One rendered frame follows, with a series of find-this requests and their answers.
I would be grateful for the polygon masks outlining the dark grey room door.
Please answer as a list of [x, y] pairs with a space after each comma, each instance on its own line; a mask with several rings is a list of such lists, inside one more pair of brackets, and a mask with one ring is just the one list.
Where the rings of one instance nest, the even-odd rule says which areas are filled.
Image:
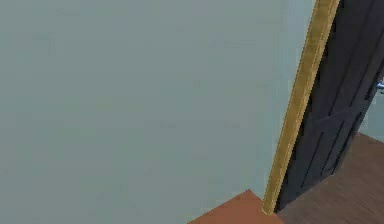
[[342, 164], [384, 76], [384, 0], [340, 0], [274, 211]]

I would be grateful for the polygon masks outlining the yellow wooden door frame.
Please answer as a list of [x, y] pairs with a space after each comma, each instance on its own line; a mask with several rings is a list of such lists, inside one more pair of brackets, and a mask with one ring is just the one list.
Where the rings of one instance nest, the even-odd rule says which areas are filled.
[[340, 0], [315, 0], [305, 43], [266, 186], [262, 212], [274, 214], [278, 195]]

